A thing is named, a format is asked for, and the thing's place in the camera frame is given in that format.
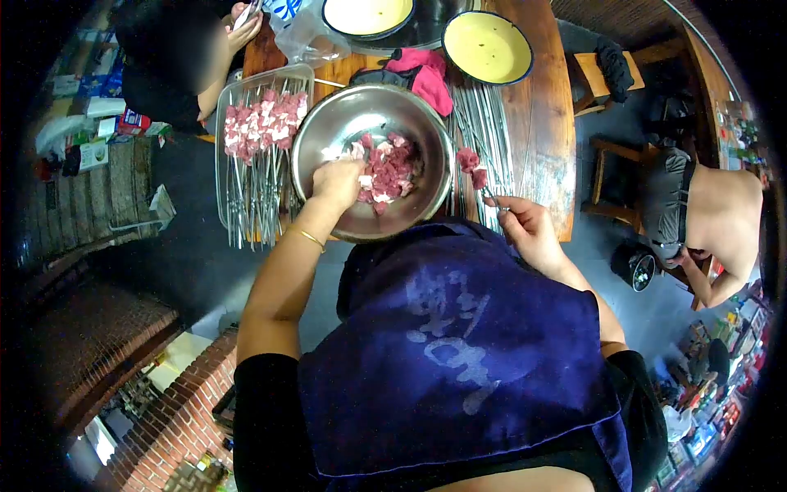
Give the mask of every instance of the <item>raw meat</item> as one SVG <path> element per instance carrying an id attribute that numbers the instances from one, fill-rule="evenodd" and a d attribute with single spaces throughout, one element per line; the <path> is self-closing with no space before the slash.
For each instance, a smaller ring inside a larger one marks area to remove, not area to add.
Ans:
<path id="1" fill-rule="evenodd" d="M 481 190 L 486 186 L 486 169 L 480 167 L 478 154 L 473 152 L 473 149 L 463 147 L 456 153 L 456 160 L 459 161 L 459 167 L 462 172 L 470 175 L 474 190 Z"/>
<path id="2" fill-rule="evenodd" d="M 372 149 L 375 146 L 375 141 L 371 138 L 371 133 L 364 133 L 360 137 L 360 142 L 366 147 L 367 149 Z"/>
<path id="3" fill-rule="evenodd" d="M 470 174 L 470 177 L 473 181 L 474 190 L 481 190 L 486 186 L 486 169 L 476 169 Z"/>
<path id="4" fill-rule="evenodd" d="M 377 202 L 374 205 L 372 205 L 371 207 L 375 210 L 375 213 L 378 216 L 381 216 L 388 209 L 388 204 L 385 203 L 385 202 Z"/>
<path id="5" fill-rule="evenodd" d="M 262 101 L 251 106 L 228 106 L 224 120 L 224 153 L 247 165 L 259 150 L 276 144 L 281 150 L 292 147 L 293 136 L 306 116 L 308 95 L 267 89 Z"/>
<path id="6" fill-rule="evenodd" d="M 363 159 L 365 149 L 369 149 L 366 169 L 358 178 L 360 192 L 357 200 L 372 204 L 378 216 L 386 211 L 389 203 L 407 196 L 415 187 L 412 182 L 416 174 L 413 145 L 393 132 L 388 134 L 388 139 L 375 148 L 371 134 L 365 133 L 360 140 L 352 143 L 349 151 L 350 157 Z"/>
<path id="7" fill-rule="evenodd" d="M 478 167 L 478 154 L 473 152 L 470 147 L 463 147 L 462 150 L 456 153 L 456 159 L 459 161 L 459 167 L 462 172 L 470 173 Z"/>
<path id="8" fill-rule="evenodd" d="M 394 147 L 401 147 L 407 143 L 407 139 L 399 135 L 398 133 L 393 133 L 393 132 L 389 133 L 388 139 L 391 141 L 391 143 L 393 143 Z"/>

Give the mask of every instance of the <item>plastic bag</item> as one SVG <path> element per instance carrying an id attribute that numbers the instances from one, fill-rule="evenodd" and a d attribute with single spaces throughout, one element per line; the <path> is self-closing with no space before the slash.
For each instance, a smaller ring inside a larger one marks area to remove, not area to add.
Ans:
<path id="1" fill-rule="evenodd" d="M 692 426 L 692 411 L 685 409 L 678 413 L 669 405 L 661 408 L 664 414 L 664 421 L 667 422 L 667 441 L 678 442 L 683 439 Z"/>
<path id="2" fill-rule="evenodd" d="M 262 8 L 271 14 L 276 46 L 290 64 L 312 68 L 350 54 L 347 40 L 323 22 L 320 0 L 266 0 Z"/>

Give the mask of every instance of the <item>mobile phone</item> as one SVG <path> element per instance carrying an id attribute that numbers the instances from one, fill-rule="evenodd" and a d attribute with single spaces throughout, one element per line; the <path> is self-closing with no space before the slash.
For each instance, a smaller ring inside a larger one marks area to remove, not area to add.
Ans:
<path id="1" fill-rule="evenodd" d="M 237 31 L 241 26 L 243 26 L 246 22 L 249 22 L 249 19 L 254 17 L 255 14 L 262 10 L 262 0 L 251 0 L 249 5 L 241 12 L 241 15 L 238 16 L 238 19 L 235 21 L 235 25 L 232 26 L 233 31 Z"/>

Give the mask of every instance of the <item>gold bracelet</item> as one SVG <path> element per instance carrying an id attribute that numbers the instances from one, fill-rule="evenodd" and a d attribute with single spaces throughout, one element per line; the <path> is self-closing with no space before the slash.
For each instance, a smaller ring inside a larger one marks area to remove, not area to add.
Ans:
<path id="1" fill-rule="evenodd" d="M 322 254 L 322 253 L 325 253 L 325 245 L 324 245 L 323 243 L 321 243 L 320 241 L 318 241 L 316 237 L 314 237 L 313 235 L 309 234 L 309 233 L 308 233 L 308 232 L 306 232 L 306 231 L 300 231 L 300 233 L 301 233 L 303 236 L 305 236 L 305 237 L 307 237 L 307 238 L 311 239 L 312 241 L 314 241 L 314 242 L 316 242 L 317 244 L 319 244 L 319 245 L 320 245 L 320 248 L 322 248 L 322 249 L 323 249 L 323 250 L 320 252 L 320 254 Z"/>

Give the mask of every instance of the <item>bare back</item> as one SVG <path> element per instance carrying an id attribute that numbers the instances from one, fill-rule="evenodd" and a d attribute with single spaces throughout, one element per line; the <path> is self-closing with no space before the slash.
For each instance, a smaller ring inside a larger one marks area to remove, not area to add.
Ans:
<path id="1" fill-rule="evenodd" d="M 689 186 L 686 245 L 716 256 L 724 269 L 746 280 L 759 249 L 763 189 L 748 171 L 697 164 Z"/>

